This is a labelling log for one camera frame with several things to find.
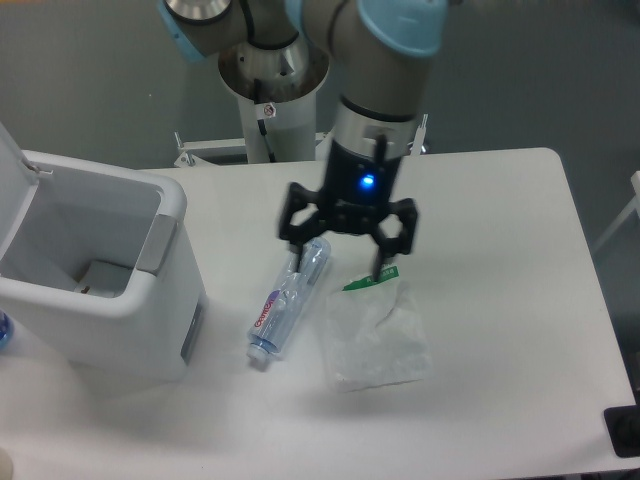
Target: plastic bag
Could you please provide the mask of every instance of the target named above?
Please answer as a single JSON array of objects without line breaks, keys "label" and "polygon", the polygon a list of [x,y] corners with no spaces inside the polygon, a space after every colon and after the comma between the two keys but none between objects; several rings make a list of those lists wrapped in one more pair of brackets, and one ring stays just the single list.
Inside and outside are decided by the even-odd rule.
[{"label": "plastic bag", "polygon": [[325,369],[340,392],[425,378],[431,359],[423,321],[396,266],[327,298]]}]

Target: gray wall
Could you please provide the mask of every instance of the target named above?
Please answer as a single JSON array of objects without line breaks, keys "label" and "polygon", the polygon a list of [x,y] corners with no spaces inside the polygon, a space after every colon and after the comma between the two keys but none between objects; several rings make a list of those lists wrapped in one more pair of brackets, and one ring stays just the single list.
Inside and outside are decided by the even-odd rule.
[{"label": "gray wall", "polygon": [[[319,130],[339,92],[321,91]],[[472,1],[452,9],[422,109],[434,152],[548,146],[589,240],[640,170],[640,22],[633,2]],[[0,6],[0,119],[23,148],[168,167],[183,140],[241,136],[214,59],[180,57],[154,0]]]}]

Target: blue bottle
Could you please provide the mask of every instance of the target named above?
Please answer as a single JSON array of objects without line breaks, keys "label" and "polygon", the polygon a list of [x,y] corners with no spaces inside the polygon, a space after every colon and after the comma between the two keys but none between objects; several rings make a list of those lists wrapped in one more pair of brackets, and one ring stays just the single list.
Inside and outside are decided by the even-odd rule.
[{"label": "blue bottle", "polygon": [[252,360],[264,364],[271,355],[282,351],[330,255],[331,244],[316,237],[305,245],[300,273],[295,271],[295,256],[289,256],[273,292],[249,330],[247,355]]},{"label": "blue bottle", "polygon": [[7,346],[13,336],[13,322],[9,316],[0,310],[0,350]]}]

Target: sticker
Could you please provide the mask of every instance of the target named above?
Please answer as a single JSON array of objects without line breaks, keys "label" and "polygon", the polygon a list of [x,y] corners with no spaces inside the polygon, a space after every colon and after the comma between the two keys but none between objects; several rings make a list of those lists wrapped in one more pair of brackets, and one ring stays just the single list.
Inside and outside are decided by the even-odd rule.
[{"label": "sticker", "polygon": [[256,117],[258,120],[269,120],[270,118],[276,118],[277,114],[276,104],[273,102],[270,103],[261,103],[256,105]]},{"label": "sticker", "polygon": [[269,297],[267,298],[264,307],[262,307],[262,313],[258,317],[258,320],[256,320],[256,323],[253,324],[255,328],[260,328],[264,321],[267,319],[267,317],[269,316],[269,311],[271,310],[271,307],[273,307],[273,304],[276,301],[276,298],[278,298],[278,295],[280,295],[280,290],[271,292],[271,295],[269,295]]},{"label": "sticker", "polygon": [[381,283],[386,282],[387,280],[391,280],[392,278],[397,278],[400,276],[398,272],[398,267],[395,265],[391,265],[382,269],[380,272],[380,280],[377,282],[373,281],[373,276],[369,275],[364,277],[361,280],[356,280],[355,282],[351,282],[349,285],[342,289],[343,292],[350,292],[352,290],[360,290],[362,288],[373,287],[374,285],[379,285]]}]

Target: blue led light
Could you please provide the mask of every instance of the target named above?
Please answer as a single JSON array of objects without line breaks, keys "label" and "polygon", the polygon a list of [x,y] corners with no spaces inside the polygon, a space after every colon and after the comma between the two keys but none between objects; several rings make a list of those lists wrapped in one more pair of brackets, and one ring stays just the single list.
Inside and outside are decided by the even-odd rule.
[{"label": "blue led light", "polygon": [[371,190],[376,184],[373,175],[365,175],[360,179],[360,188],[363,190]]}]

